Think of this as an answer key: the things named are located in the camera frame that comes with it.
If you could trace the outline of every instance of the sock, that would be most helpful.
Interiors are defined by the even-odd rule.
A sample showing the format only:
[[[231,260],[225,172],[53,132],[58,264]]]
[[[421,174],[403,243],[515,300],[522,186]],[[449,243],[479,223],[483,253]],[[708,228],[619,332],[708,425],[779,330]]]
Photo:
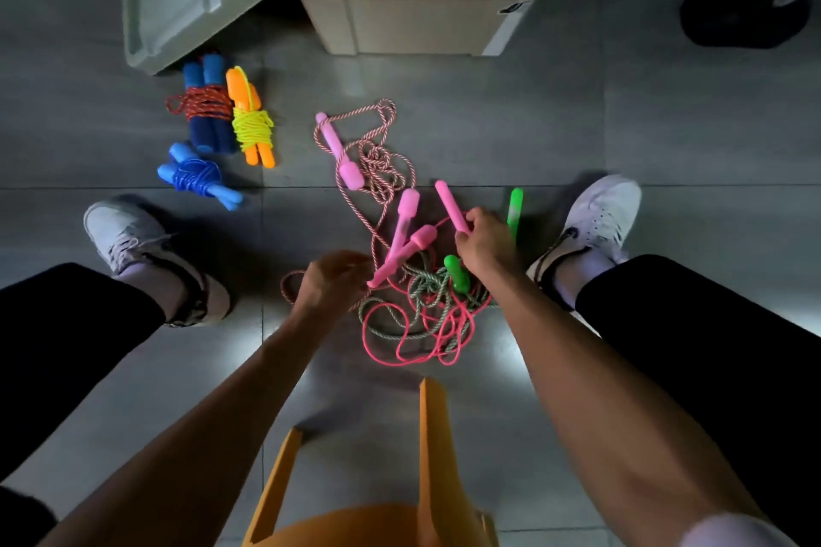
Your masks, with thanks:
[[[569,307],[576,309],[581,289],[601,273],[616,267],[616,262],[592,247],[578,255],[566,256],[553,273],[553,287]]]
[[[148,294],[165,313],[168,322],[188,297],[186,285],[168,269],[137,262],[114,277]]]

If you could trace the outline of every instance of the orange plastic chair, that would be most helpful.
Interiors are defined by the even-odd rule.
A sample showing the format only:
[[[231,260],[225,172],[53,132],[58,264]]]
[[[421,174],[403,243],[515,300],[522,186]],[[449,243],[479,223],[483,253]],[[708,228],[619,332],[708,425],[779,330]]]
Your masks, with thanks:
[[[279,450],[242,547],[498,547],[493,520],[462,490],[447,417],[447,395],[424,379],[419,397],[419,506],[386,503],[344,509],[274,532],[302,433]]]

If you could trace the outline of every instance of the person's left hand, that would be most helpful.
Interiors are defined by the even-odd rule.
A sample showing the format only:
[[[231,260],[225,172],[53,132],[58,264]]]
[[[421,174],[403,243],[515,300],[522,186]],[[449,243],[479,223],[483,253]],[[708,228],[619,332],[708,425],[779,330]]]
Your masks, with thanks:
[[[374,274],[374,264],[363,253],[337,251],[311,262],[302,278],[294,314],[324,316],[332,323],[359,301]]]

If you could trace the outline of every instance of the forearm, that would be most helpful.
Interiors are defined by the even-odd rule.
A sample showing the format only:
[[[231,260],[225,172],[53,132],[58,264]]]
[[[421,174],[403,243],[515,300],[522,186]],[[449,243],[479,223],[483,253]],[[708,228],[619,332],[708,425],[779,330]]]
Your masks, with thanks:
[[[44,547],[211,545],[328,323],[286,320],[236,372],[75,509]]]
[[[760,514],[718,447],[662,389],[524,275],[483,281],[580,480],[623,539],[673,545],[710,514]]]

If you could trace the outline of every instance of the foot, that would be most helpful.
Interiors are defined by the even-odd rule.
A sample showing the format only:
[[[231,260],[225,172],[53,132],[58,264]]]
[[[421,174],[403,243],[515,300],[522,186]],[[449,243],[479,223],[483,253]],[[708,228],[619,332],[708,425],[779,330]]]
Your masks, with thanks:
[[[621,175],[597,180],[573,203],[558,241],[528,268],[527,276],[553,295],[552,278],[565,256],[598,248],[616,264],[624,262],[621,246],[640,203],[641,188],[633,180]]]
[[[86,211],[83,223],[114,276],[133,264],[150,264],[179,277],[187,294],[169,326],[210,324],[228,314],[231,298],[222,284],[175,253],[171,234],[142,208],[123,200],[98,201]]]

